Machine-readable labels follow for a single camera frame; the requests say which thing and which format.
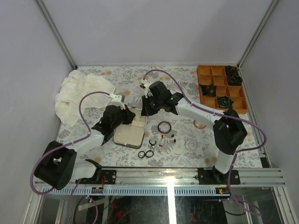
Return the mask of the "cream navy jewelry box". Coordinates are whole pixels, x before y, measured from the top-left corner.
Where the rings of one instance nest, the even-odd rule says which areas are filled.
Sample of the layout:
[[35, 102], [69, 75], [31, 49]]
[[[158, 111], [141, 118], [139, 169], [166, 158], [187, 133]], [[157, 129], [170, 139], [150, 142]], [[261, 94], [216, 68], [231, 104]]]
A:
[[131, 124], [121, 124], [116, 128], [113, 142], [116, 145], [139, 149], [142, 146], [147, 117], [141, 115], [141, 109], [129, 108], [129, 110], [135, 113], [136, 116]]

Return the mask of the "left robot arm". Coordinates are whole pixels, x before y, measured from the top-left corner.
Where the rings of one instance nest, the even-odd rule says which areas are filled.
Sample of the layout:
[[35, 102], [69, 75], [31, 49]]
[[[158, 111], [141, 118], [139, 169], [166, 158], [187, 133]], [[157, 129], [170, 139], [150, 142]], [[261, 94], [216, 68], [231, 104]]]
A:
[[131, 124], [134, 118], [135, 113], [127, 106], [124, 109], [115, 105], [107, 106], [102, 118], [87, 136], [64, 145], [57, 141], [49, 143], [32, 176], [57, 190], [80, 178], [86, 178], [92, 184], [99, 183], [102, 180], [101, 165], [91, 159], [78, 162], [77, 157], [107, 143], [117, 127]]

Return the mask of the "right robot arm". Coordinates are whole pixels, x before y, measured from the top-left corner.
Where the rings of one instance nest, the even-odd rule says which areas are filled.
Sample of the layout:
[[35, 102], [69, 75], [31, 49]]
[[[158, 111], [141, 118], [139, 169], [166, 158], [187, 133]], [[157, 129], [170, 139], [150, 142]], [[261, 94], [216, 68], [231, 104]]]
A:
[[219, 149], [216, 169], [213, 179], [218, 184], [224, 184], [229, 180], [229, 169], [233, 162], [236, 149], [243, 143], [247, 131], [240, 121], [238, 113], [216, 110], [202, 104], [193, 103], [182, 93], [171, 93], [161, 81], [150, 83], [141, 82], [145, 90], [142, 96], [142, 115], [152, 116], [160, 110], [171, 112], [175, 115], [185, 116], [211, 128], [214, 132], [214, 140]]

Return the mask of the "orange bangle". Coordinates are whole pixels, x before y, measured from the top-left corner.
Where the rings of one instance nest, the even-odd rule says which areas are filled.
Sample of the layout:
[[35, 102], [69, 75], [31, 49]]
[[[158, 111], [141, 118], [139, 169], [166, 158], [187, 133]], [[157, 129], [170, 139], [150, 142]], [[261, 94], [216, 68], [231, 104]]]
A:
[[196, 120], [193, 121], [193, 125], [197, 128], [197, 129], [205, 129], [206, 128], [206, 125], [202, 124], [202, 123], [199, 123], [197, 122]]

